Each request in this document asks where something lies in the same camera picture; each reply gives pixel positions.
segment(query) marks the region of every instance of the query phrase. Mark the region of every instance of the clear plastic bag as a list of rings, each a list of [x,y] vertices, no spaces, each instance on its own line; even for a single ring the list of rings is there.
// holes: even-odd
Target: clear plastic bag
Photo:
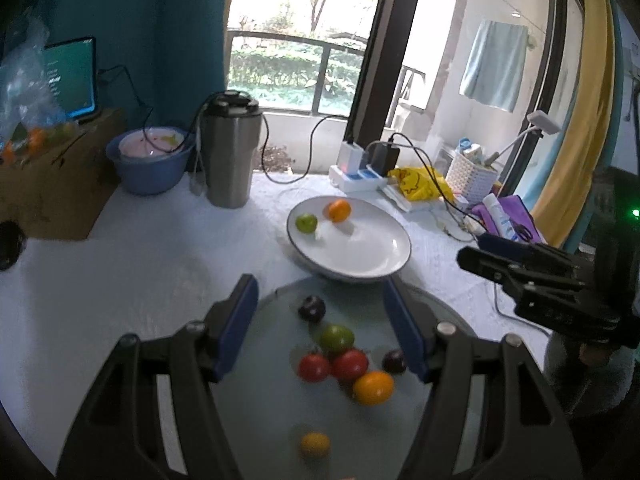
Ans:
[[[0,162],[5,164],[41,155],[78,133],[49,87],[44,61],[49,31],[40,20],[25,23],[26,40],[0,64]]]

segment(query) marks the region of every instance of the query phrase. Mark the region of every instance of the green fruit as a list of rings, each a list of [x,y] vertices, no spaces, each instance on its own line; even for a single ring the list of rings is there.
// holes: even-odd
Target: green fruit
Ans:
[[[301,233],[309,235],[318,227],[318,217],[309,213],[303,213],[296,218],[296,227]]]
[[[320,346],[328,352],[346,352],[353,347],[353,332],[342,325],[329,325],[320,335]]]

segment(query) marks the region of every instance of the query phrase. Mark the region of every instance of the computer screen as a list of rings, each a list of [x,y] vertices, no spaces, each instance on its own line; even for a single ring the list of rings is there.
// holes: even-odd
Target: computer screen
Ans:
[[[95,111],[95,40],[79,38],[44,51],[49,86],[68,117]]]

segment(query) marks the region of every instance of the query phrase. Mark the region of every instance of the yellow plastic package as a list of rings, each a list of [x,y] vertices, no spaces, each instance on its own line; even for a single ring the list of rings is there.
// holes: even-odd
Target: yellow plastic package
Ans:
[[[453,192],[444,177],[431,167],[429,167],[429,172],[436,177],[438,185],[447,200],[453,202]],[[440,196],[440,192],[426,168],[397,168],[389,171],[388,176],[396,178],[400,191],[411,202],[434,200]]]

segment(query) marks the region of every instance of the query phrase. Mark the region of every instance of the black power adapter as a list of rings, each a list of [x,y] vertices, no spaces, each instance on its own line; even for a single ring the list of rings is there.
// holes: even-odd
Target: black power adapter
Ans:
[[[396,167],[400,148],[392,148],[390,144],[379,143],[373,148],[370,166],[380,176],[386,174]]]

